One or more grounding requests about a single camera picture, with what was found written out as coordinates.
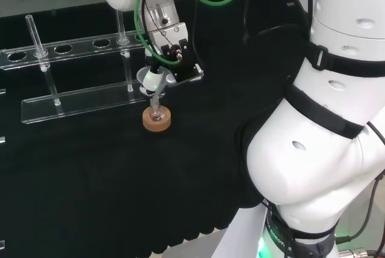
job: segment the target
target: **black tablecloth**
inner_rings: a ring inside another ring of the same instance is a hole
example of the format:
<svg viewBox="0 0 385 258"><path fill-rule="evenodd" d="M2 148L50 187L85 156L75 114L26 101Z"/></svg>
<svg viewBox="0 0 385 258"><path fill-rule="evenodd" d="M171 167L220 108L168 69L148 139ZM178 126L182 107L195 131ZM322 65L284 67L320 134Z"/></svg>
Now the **black tablecloth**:
<svg viewBox="0 0 385 258"><path fill-rule="evenodd" d="M238 208L234 132L283 94L303 59L289 0L252 0L247 46L244 0L199 5L196 44L203 82L168 89L169 130L141 123L146 102L44 123L20 122L22 99L48 94L38 67L1 72L0 257L148 257L227 227ZM194 0L177 0L191 30ZM34 14L43 43L116 31L114 12L93 4ZM133 29L132 13L125 14ZM24 16L0 19L0 48L30 45ZM133 54L136 70L143 52ZM123 81L119 54L55 63L58 91Z"/></svg>

